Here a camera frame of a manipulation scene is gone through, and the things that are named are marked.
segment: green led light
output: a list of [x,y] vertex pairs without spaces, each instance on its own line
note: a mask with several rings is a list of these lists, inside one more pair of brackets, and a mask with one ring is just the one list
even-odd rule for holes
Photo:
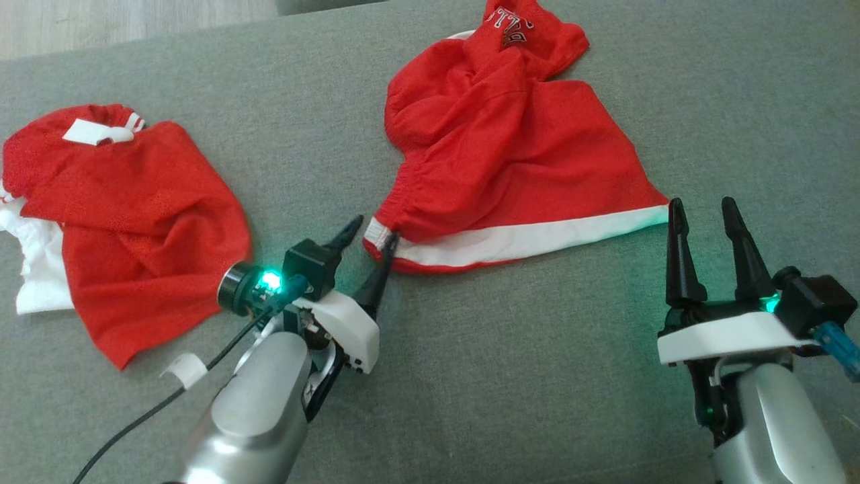
[[280,291],[281,278],[280,274],[278,274],[277,272],[271,270],[263,272],[263,275],[260,276],[260,282],[262,282],[263,285],[267,286],[272,291]]
[[715,414],[714,407],[707,406],[704,409],[704,415],[702,416],[703,424],[710,425],[714,422]]
[[779,293],[775,293],[771,297],[763,297],[759,299],[759,302],[761,303],[762,311],[773,313],[777,310],[777,304],[779,304]]

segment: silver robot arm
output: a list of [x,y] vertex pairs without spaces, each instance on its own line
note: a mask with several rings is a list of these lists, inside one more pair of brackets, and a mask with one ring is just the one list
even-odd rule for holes
[[725,484],[845,484],[848,478],[812,403],[794,374],[762,363],[731,384],[740,431],[714,449]]
[[830,354],[853,381],[860,350],[844,333],[857,308],[830,276],[794,267],[772,279],[731,198],[722,202],[734,248],[734,301],[706,302],[680,199],[669,205],[666,303],[660,362],[690,371],[697,422],[714,437],[720,484],[845,484],[847,476],[801,383],[794,355]]
[[[381,264],[348,297],[332,289],[334,271],[360,223],[326,245],[305,240],[287,252],[283,274],[307,279],[305,297],[261,329],[192,431],[167,484],[284,484],[341,368],[372,372],[379,354],[375,319],[398,237],[389,237]],[[274,271],[238,263],[224,276],[218,302],[234,313],[260,313],[271,309],[279,290]]]
[[308,433],[304,339],[264,338],[206,409],[183,447],[183,484],[284,484]]

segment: white trim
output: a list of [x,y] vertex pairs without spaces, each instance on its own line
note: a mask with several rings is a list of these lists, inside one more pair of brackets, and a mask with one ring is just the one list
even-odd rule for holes
[[137,113],[131,113],[128,116],[128,121],[126,121],[125,128],[129,131],[134,131],[134,125],[138,124],[138,120],[140,116]]
[[460,32],[459,34],[454,34],[451,37],[445,37],[446,39],[457,39],[457,40],[466,40],[475,33],[475,29],[466,30],[465,32]]
[[[400,238],[396,258],[419,265],[466,267],[515,260],[583,245],[668,221],[666,205],[582,219],[514,226],[493,226],[416,244]],[[365,239],[381,250],[391,230],[374,217]]]

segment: gray fabric surface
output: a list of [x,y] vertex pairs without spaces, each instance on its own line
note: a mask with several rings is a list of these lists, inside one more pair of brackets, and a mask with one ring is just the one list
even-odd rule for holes
[[[591,50],[590,83],[652,182],[684,198],[699,275],[731,297],[719,202],[734,195],[772,268],[835,275],[860,295],[860,10],[850,0],[547,0]],[[0,64],[0,138],[54,109],[123,102],[181,123],[245,207],[259,260],[280,261],[372,214],[401,161],[388,80],[474,28],[480,2],[378,3]],[[575,115],[575,106],[571,107]],[[661,367],[665,227],[458,276],[395,276],[372,375],[344,375],[290,482],[709,482],[710,436],[683,369]],[[219,315],[116,371],[73,312],[19,317],[21,255],[0,236],[0,473],[70,481],[176,387],[179,353],[212,357],[243,323]],[[355,246],[339,284],[372,263]],[[849,333],[860,338],[860,324]],[[236,351],[121,441],[89,482],[160,482]],[[826,359],[797,374],[846,464],[860,388]]]
[[275,0],[278,15],[292,16],[318,12],[320,10],[342,9],[353,5],[382,2],[383,0]]

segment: red garment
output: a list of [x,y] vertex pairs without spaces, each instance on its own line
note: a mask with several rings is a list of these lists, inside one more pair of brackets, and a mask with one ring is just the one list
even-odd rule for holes
[[[133,140],[64,140],[76,119],[126,127]],[[141,350],[218,311],[221,277],[250,255],[236,197],[181,126],[138,131],[129,108],[60,109],[3,145],[3,183],[21,215],[63,228],[75,309],[95,345],[123,369]]]
[[667,199],[582,81],[549,79],[587,49],[533,0],[489,0],[465,40],[441,40],[391,80],[385,130],[405,157],[365,234],[395,268],[450,272],[667,220]]

